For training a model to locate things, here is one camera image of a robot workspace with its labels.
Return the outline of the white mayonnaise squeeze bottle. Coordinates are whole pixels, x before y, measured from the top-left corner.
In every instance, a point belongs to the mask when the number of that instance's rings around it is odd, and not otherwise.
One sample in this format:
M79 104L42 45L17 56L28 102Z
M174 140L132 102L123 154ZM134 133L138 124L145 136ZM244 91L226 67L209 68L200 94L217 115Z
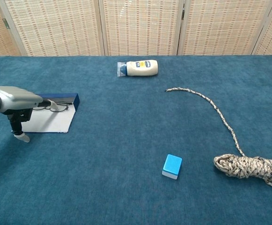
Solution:
M118 77L153 76L158 74L157 60L118 62Z

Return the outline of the blue glasses case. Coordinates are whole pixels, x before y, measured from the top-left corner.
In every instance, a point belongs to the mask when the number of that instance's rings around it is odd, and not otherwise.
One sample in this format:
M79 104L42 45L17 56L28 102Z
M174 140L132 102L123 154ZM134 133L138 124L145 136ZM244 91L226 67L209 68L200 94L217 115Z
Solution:
M39 94L44 100L55 103L72 103L64 112L49 110L33 111L31 118L22 123L25 133L67 133L78 109L80 99L77 93L43 93Z

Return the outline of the blue and white block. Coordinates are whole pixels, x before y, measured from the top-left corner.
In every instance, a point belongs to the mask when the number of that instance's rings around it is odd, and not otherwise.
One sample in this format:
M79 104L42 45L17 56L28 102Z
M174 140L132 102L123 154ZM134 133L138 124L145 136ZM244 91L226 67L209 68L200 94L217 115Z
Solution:
M162 175L176 180L182 164L182 158L168 154L163 165Z

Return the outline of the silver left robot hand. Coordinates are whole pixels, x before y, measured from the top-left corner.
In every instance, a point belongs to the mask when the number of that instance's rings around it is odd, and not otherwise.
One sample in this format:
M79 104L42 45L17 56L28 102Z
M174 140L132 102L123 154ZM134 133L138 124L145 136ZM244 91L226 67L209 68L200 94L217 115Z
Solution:
M0 86L0 113L7 116L12 134L18 140L28 143L30 138L22 131L22 122L31 118L33 108L53 106L52 100L44 100L41 96L15 86Z

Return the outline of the woven bamboo folding screen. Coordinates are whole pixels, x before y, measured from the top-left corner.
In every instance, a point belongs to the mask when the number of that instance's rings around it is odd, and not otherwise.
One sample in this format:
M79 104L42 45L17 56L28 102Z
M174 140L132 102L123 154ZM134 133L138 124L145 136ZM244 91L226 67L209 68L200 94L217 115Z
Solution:
M272 55L272 0L0 0L0 56Z

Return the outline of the dark-framed eyeglasses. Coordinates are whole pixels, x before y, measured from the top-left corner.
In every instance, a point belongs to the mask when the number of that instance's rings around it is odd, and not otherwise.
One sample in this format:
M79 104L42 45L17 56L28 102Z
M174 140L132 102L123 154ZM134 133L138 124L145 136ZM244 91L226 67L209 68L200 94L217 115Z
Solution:
M55 103L53 106L40 106L33 108L33 111L49 110L53 113L61 113L67 111L72 103Z

